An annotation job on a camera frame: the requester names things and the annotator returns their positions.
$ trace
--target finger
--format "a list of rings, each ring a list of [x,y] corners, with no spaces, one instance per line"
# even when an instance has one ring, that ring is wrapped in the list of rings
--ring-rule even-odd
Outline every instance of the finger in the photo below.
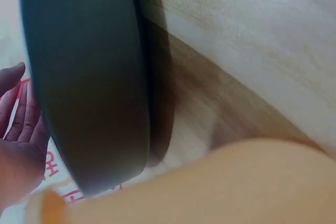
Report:
[[[21,93],[21,97],[19,100],[19,104],[15,112],[12,127],[10,127],[10,130],[5,137],[5,140],[16,141],[18,140],[22,132],[23,124],[25,122],[25,114],[26,114],[27,87],[28,87],[27,83],[25,83],[22,87],[22,93]]]
[[[23,125],[22,132],[17,140],[18,142],[30,141],[30,137],[32,136],[34,128],[40,117],[40,114],[41,114],[40,107],[34,95],[32,82],[30,81],[28,83],[28,90],[27,90],[25,122]]]
[[[23,62],[20,62],[12,68],[0,70],[0,97],[17,85],[25,73],[25,70],[26,66]]]
[[[1,98],[0,101],[0,137],[3,138],[8,128],[10,115],[12,114],[13,107],[20,90],[20,83],[13,89],[9,90]]]
[[[43,117],[41,115],[38,123],[36,124],[34,132],[31,135],[30,143],[40,151],[42,158],[45,158],[47,155],[49,138],[50,134],[44,125]]]

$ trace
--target hand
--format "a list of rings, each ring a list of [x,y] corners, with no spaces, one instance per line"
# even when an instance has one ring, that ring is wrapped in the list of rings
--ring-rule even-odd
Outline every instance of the hand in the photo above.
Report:
[[[14,121],[5,136],[24,72],[24,63],[0,70],[0,207],[3,208],[36,188],[45,171],[50,135],[31,82],[23,86]]]

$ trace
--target dark green round object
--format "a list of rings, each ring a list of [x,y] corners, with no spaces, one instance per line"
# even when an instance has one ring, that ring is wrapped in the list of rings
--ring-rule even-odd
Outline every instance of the dark green round object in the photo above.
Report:
[[[37,98],[87,196],[140,174],[149,108],[133,0],[21,0]]]

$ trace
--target wooden floor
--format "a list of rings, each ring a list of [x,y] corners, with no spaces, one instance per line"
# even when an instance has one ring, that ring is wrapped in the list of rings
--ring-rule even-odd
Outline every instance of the wooden floor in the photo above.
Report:
[[[336,0],[140,5],[154,74],[150,173],[251,137],[336,157]],[[26,60],[18,5],[4,10],[0,67]]]

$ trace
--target wooden surface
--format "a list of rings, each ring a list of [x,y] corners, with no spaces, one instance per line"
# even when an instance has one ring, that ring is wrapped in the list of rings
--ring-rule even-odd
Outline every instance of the wooden surface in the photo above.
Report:
[[[276,136],[335,156],[336,0],[140,3],[168,32],[149,32],[175,85],[168,154],[183,163],[223,142]]]

